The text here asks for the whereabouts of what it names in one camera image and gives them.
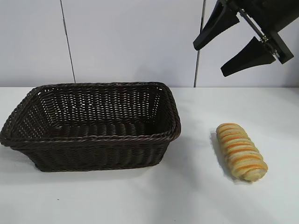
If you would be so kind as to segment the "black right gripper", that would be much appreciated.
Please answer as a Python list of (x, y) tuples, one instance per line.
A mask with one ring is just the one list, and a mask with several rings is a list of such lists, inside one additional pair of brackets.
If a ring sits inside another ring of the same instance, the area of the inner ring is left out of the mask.
[(297, 0), (219, 0), (206, 25), (193, 41), (195, 50), (202, 49), (220, 33), (237, 24), (237, 14), (259, 37), (253, 37), (221, 67), (224, 77), (251, 67), (271, 64), (275, 60), (284, 64), (294, 57), (278, 33), (298, 18)]

